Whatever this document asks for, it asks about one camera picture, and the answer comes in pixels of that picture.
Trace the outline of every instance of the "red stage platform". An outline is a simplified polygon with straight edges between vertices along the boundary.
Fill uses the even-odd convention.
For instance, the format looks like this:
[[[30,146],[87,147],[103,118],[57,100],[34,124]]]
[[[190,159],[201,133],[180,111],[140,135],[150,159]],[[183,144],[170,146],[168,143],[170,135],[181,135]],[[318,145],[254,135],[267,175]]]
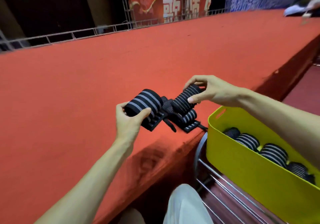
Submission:
[[[282,13],[222,14],[1,55],[1,223],[33,223],[66,194],[112,144],[115,105],[144,88],[174,98],[194,74],[214,74],[282,99],[320,34],[319,19]],[[217,107],[196,106],[198,120],[206,125]],[[201,136],[163,122],[142,128],[95,223],[110,221]]]

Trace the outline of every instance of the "red banner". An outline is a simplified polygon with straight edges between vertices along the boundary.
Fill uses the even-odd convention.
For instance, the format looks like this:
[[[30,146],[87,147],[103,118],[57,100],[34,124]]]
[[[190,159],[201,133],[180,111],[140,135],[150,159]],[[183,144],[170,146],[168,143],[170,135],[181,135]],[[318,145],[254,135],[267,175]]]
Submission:
[[[211,0],[187,0],[186,19],[206,16]],[[132,19],[137,26],[169,23],[182,19],[181,0],[130,0]]]

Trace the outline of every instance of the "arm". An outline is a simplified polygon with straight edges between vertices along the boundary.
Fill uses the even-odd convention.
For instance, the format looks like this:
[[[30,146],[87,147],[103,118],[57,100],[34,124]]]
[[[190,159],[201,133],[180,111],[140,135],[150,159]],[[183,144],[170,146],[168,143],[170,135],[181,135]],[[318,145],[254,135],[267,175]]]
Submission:
[[[113,145],[62,199],[35,223],[92,223],[98,207],[118,169],[132,153],[142,120],[151,109],[135,117],[123,112],[127,103],[116,107],[117,135]]]
[[[204,86],[205,91],[189,98],[190,103],[210,100],[220,105],[245,109],[320,169],[320,116],[236,87],[215,76],[193,76],[185,88],[193,83]]]

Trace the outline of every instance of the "right hand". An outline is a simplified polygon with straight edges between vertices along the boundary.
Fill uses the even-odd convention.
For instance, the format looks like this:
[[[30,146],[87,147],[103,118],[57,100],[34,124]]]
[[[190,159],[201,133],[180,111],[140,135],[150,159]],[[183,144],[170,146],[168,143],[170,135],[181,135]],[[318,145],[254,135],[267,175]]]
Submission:
[[[205,87],[205,91],[189,97],[189,103],[199,103],[204,100],[210,100],[222,106],[238,107],[239,97],[247,90],[231,85],[216,76],[193,76],[185,84],[183,90],[191,84]]]

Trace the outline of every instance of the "forearm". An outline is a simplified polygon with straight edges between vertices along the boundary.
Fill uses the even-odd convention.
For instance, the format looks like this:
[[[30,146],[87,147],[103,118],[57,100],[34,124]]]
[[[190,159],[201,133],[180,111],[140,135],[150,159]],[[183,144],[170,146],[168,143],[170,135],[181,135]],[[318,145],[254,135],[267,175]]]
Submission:
[[[243,89],[239,106],[288,142],[320,169],[320,116]]]
[[[36,223],[91,223],[116,172],[127,157],[128,144],[115,142],[77,185]]]

